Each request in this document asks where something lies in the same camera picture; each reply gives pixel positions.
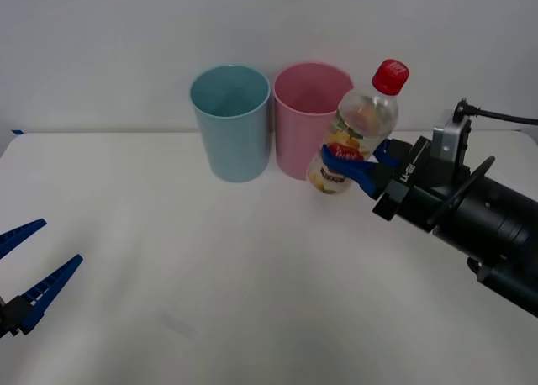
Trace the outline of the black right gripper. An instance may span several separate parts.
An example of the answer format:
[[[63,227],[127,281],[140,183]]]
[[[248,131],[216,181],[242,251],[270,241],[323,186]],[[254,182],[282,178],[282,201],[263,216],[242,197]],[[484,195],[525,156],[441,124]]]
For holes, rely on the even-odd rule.
[[[463,165],[467,150],[466,136],[456,143],[454,161],[434,157],[434,143],[424,136],[419,137],[400,165],[399,159],[389,154],[392,140],[383,140],[373,151],[378,163],[338,158],[328,146],[322,147],[322,159],[330,170],[356,182],[372,199],[378,199],[382,193],[379,177],[375,175],[383,171],[383,165],[399,165],[374,206],[373,213],[387,221],[399,216],[423,231],[431,232],[440,222],[441,215],[448,210],[447,200],[470,177],[470,169]]]

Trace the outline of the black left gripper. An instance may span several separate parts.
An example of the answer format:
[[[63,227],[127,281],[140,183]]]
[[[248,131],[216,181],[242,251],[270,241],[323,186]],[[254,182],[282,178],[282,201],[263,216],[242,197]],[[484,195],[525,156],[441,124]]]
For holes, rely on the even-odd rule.
[[[3,259],[46,225],[44,219],[37,219],[0,234],[0,258]],[[5,302],[1,298],[1,336],[4,337],[7,333],[16,336],[19,332],[27,335],[31,332],[45,316],[46,309],[49,308],[82,261],[81,255],[75,255],[25,293],[9,302]]]

